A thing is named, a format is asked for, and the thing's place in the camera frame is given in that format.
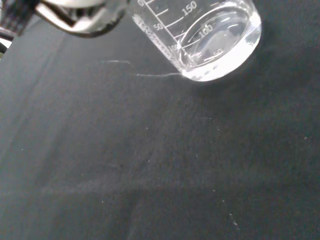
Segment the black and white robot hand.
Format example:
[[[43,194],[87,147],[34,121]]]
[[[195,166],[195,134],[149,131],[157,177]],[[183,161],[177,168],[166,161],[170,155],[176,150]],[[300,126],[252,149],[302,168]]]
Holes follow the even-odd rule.
[[[0,28],[20,36],[37,15],[70,35],[95,38],[112,31],[129,5],[129,0],[2,0]]]

